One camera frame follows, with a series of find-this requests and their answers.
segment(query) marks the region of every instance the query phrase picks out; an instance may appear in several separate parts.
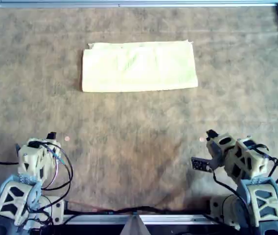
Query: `brown fabric surface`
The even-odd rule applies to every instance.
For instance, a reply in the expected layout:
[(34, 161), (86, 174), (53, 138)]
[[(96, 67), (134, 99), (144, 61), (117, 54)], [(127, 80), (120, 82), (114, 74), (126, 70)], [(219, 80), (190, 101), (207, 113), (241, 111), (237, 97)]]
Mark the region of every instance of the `brown fabric surface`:
[[(81, 92), (87, 43), (185, 39), (198, 88)], [(180, 209), (228, 195), (190, 166), (191, 156), (210, 158), (199, 142), (208, 129), (251, 134), (278, 157), (274, 8), (0, 9), (0, 160), (17, 160), (16, 142), (58, 132), (75, 170), (69, 201)], [(0, 166), (0, 184), (13, 173)], [(235, 187), (223, 169), (217, 178)]]

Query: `yellow towel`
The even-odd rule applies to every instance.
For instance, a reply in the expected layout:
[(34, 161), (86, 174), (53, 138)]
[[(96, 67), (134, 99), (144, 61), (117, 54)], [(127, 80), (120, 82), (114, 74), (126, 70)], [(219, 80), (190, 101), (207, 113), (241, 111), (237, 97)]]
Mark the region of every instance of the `yellow towel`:
[(188, 41), (108, 44), (84, 50), (84, 92), (141, 92), (198, 86)]

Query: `cloth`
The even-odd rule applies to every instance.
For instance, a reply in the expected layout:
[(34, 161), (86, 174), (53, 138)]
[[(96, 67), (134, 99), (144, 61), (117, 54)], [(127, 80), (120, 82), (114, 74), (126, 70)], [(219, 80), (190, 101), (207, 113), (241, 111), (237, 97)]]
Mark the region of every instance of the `cloth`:
[(84, 50), (84, 92), (142, 92), (198, 86), (188, 41), (90, 44)]

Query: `metal frame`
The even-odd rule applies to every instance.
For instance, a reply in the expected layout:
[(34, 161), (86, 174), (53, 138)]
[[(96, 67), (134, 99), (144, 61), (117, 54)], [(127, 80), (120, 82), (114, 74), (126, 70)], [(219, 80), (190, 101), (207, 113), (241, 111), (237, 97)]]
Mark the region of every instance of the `metal frame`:
[(278, 0), (0, 0), (2, 8), (276, 6)]
[[(64, 215), (64, 221), (71, 215)], [(123, 225), (129, 215), (80, 215), (67, 224), (72, 225)], [(215, 222), (206, 219), (203, 215), (140, 215), (145, 225), (215, 225)]]

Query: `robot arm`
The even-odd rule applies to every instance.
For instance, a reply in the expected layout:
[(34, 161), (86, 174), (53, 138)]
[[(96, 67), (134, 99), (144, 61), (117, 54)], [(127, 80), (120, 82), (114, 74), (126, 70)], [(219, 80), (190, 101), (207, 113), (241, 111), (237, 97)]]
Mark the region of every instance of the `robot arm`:
[(219, 135), (213, 130), (207, 131), (207, 135), (207, 148), (212, 159), (191, 158), (193, 168), (214, 172), (223, 166), (237, 184), (236, 195), (211, 199), (211, 216), (244, 234), (252, 231), (263, 235), (268, 230), (278, 234), (278, 186), (271, 177), (263, 176), (269, 159), (272, 159), (268, 148), (251, 136), (235, 140), (228, 133)]
[(18, 175), (10, 176), (0, 187), (0, 230), (5, 227), (10, 235), (27, 234), (31, 228), (44, 226), (42, 221), (56, 225), (63, 222), (63, 200), (36, 212), (59, 199), (43, 196), (41, 191), (61, 160), (56, 146), (60, 144), (56, 133), (51, 132), (45, 140), (29, 139), (18, 150)]

